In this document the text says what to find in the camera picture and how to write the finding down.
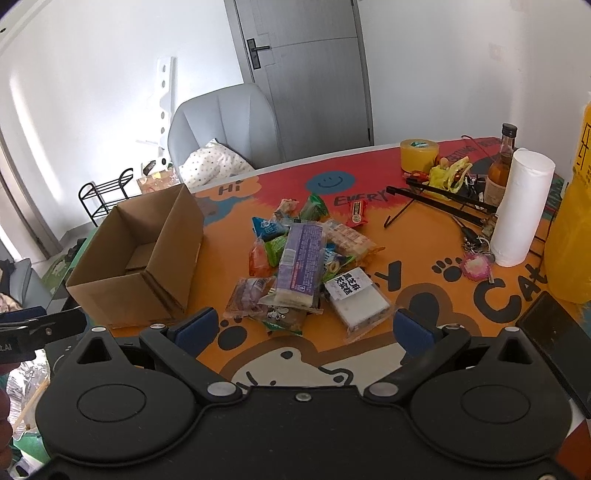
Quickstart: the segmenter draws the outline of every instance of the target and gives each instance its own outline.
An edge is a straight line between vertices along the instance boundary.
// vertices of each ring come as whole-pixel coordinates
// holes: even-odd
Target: pink keychain
[[[492,264],[495,263],[495,256],[491,252],[466,252],[464,260],[460,264],[460,269],[466,278],[473,281],[482,281],[488,278],[493,284],[495,279],[492,276]]]

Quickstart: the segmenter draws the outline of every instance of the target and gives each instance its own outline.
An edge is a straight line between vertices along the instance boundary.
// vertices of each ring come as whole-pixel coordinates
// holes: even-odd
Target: orange tablecloth
[[[477,142],[488,155],[498,152],[498,139]],[[491,161],[468,140],[442,142],[441,155],[451,160],[468,155],[476,173],[486,173]],[[236,281],[248,276],[248,254],[255,240],[251,218],[269,218],[282,198],[304,202],[310,192],[318,193],[331,215],[340,220],[347,217],[349,201],[367,200],[369,223],[361,232],[386,247],[367,273],[392,302],[434,325],[461,323],[474,336],[496,336],[546,288],[543,269],[538,272],[540,259],[533,254],[514,268],[494,266],[493,286],[462,277],[457,266],[463,255],[462,234],[449,215],[426,205],[415,202],[384,229],[386,217],[408,202],[386,194],[388,185],[405,186],[398,148],[285,168],[195,194],[206,215],[206,227],[189,313],[213,306],[221,314]],[[557,188],[551,191],[550,204],[559,198]],[[543,219],[538,231],[543,238],[547,226],[548,220]],[[543,250],[535,241],[532,247]],[[564,306],[578,317],[576,306]],[[269,333],[251,319],[221,320],[198,360],[244,387],[355,384],[365,388],[399,367],[405,352],[396,343],[391,321],[347,345],[345,328],[330,306],[325,307],[323,315],[307,318],[302,337]],[[117,331],[124,336],[136,333]],[[578,431],[588,446],[585,428],[582,425]]]

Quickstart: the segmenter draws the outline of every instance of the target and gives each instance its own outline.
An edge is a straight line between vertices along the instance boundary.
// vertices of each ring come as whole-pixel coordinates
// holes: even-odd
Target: paper towel roll
[[[527,257],[544,213],[555,167],[545,155],[525,148],[513,155],[507,190],[491,239],[491,251],[501,267],[514,267]]]

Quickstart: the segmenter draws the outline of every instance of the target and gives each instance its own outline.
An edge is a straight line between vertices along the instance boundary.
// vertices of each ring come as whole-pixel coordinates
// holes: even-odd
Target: door handle
[[[254,38],[249,38],[246,41],[246,45],[248,46],[248,51],[251,54],[251,61],[252,61],[252,68],[254,70],[258,70],[261,68],[261,61],[259,60],[258,53],[261,50],[270,50],[270,45],[264,45],[262,47],[256,46],[256,40]]]

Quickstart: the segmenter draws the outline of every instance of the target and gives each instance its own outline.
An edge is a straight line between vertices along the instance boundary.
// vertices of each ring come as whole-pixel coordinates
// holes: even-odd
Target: black metal stand
[[[105,183],[101,183],[98,185],[95,185],[94,182],[88,182],[82,186],[82,188],[78,192],[78,198],[80,199],[80,202],[84,207],[84,210],[86,210],[86,213],[90,217],[90,220],[92,220],[92,223],[95,224],[95,226],[98,226],[98,224],[96,223],[96,220],[98,218],[107,216],[115,205],[117,205],[119,202],[122,202],[123,200],[127,200],[130,198],[125,191],[125,186],[131,180],[133,180],[133,178],[134,169],[128,168],[127,170],[124,170],[121,173],[121,175],[119,175],[119,178],[116,180],[107,181]],[[105,193],[116,192],[117,190],[121,190],[123,198],[118,198],[116,200],[111,200],[108,202],[106,202],[103,199],[103,195]],[[90,212],[85,203],[85,201],[90,200],[92,198],[97,198],[100,202],[100,206],[93,213]]]

